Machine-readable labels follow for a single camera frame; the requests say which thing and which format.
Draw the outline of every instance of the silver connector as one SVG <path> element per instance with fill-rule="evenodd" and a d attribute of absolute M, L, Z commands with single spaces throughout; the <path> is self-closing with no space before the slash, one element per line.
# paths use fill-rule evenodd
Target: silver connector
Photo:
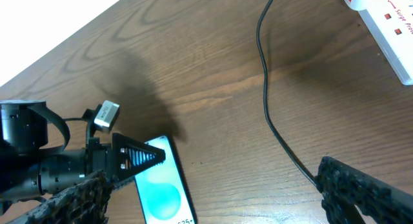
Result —
<path fill-rule="evenodd" d="M 119 115 L 119 105 L 111 101 L 105 101 L 95 117 L 96 129 L 109 133 Z"/>

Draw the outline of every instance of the white power strip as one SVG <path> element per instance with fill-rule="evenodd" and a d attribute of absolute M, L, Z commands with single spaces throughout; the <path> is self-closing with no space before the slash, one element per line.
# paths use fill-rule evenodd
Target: white power strip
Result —
<path fill-rule="evenodd" d="M 404 85 L 413 85 L 413 0 L 345 0 L 357 10 Z"/>

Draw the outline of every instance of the wood grain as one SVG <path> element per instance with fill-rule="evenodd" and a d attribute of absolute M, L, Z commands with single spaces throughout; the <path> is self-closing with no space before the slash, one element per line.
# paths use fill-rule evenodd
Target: wood grain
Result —
<path fill-rule="evenodd" d="M 263 115 L 256 23 L 268 0 L 120 0 L 0 88 L 63 117 L 106 99 L 115 131 L 174 137 L 200 223 L 326 223 L 321 194 Z M 275 0 L 261 29 L 274 124 L 309 170 L 332 156 L 413 194 L 413 88 L 342 0 Z M 70 124 L 69 148 L 85 126 Z M 50 145 L 62 137 L 50 128 Z M 3 216 L 13 218 L 18 211 Z M 110 223 L 144 223 L 134 185 Z"/>

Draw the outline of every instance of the surge protector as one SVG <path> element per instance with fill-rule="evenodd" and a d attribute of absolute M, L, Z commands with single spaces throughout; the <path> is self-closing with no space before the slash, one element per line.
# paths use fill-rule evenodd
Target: surge protector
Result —
<path fill-rule="evenodd" d="M 413 85 L 413 0 L 345 0 L 404 85 Z"/>

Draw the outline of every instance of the smartphone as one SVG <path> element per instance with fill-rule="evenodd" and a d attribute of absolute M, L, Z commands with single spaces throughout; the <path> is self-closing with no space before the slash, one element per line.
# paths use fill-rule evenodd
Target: smartphone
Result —
<path fill-rule="evenodd" d="M 172 142 L 166 136 L 161 136 L 146 144 L 163 149 L 165 161 L 135 176 L 145 223 L 196 223 L 181 162 Z"/>

